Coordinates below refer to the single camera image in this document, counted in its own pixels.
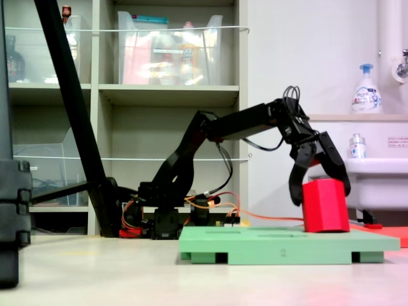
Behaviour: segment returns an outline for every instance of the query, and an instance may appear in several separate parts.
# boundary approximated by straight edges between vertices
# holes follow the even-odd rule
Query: faucet
[[[397,75],[400,78],[408,77],[408,49],[402,50],[402,55],[405,59],[405,63],[399,64],[397,67]]]

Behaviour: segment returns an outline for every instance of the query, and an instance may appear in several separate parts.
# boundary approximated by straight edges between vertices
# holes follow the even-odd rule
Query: bottle on shelf
[[[26,77],[26,63],[15,50],[16,37],[6,35],[7,74],[9,82],[23,81]]]
[[[72,15],[72,8],[69,5],[64,5],[62,7],[61,15],[62,15],[62,22],[63,22],[64,27],[65,27],[66,23],[68,22],[68,19]]]
[[[359,133],[353,134],[350,138],[350,157],[351,158],[366,158],[365,138]]]
[[[363,70],[363,79],[357,86],[351,108],[354,114],[358,113],[382,113],[383,104],[377,86],[370,76],[370,70],[374,66],[364,64],[360,66]]]

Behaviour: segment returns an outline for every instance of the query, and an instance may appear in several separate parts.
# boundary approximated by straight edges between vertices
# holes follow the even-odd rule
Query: label sticker
[[[408,148],[408,137],[388,137],[389,148]]]

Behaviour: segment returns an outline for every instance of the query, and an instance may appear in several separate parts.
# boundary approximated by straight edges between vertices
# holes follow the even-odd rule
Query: white sink
[[[346,159],[351,192],[347,206],[367,210],[408,209],[408,158]],[[328,177],[321,165],[308,171],[311,180]]]

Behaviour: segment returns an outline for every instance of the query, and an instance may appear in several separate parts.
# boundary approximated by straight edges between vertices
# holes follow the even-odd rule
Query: pipe
[[[378,86],[386,113],[401,111],[400,83],[392,71],[402,63],[402,0],[378,0],[379,60]]]

